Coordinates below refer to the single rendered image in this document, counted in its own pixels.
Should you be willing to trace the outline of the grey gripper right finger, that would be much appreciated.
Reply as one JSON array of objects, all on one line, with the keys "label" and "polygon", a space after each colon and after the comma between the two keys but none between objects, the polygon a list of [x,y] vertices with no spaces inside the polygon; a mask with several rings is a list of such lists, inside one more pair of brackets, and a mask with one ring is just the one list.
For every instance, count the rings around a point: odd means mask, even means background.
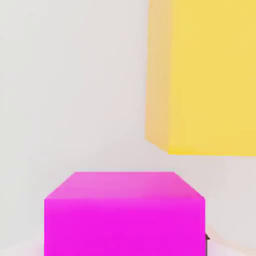
[{"label": "grey gripper right finger", "polygon": [[205,227],[209,237],[207,241],[207,256],[256,256],[256,248],[239,245],[223,238],[211,225]]}]

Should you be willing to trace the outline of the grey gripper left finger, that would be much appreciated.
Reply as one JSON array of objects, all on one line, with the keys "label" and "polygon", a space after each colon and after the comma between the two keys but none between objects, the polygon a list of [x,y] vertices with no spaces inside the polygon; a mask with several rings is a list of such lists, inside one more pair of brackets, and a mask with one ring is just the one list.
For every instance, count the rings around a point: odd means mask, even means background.
[{"label": "grey gripper left finger", "polygon": [[40,232],[30,240],[0,249],[0,256],[44,256],[44,233]]}]

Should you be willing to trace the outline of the small magenta cube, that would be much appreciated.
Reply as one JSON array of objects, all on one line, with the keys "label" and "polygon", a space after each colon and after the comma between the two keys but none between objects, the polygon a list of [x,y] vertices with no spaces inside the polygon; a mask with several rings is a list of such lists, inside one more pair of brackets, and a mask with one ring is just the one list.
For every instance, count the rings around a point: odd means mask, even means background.
[{"label": "small magenta cube", "polygon": [[206,256],[205,198],[174,172],[75,172],[44,200],[44,256]]}]

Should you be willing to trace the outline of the large yellow box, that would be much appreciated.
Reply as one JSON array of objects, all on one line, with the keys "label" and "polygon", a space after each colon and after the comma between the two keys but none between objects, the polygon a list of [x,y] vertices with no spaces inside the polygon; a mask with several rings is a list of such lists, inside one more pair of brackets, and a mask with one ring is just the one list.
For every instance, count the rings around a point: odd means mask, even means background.
[{"label": "large yellow box", "polygon": [[145,138],[256,157],[256,0],[149,0]]}]

